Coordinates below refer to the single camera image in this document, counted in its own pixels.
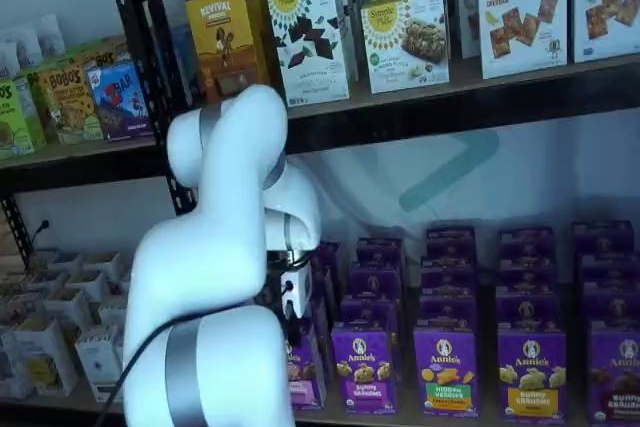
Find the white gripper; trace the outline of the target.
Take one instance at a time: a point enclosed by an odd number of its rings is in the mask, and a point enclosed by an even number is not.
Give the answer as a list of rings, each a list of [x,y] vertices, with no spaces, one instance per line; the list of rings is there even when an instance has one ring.
[[[310,267],[299,266],[284,272],[280,284],[286,339],[291,347],[299,347],[306,329],[306,319],[302,317],[312,294]]]

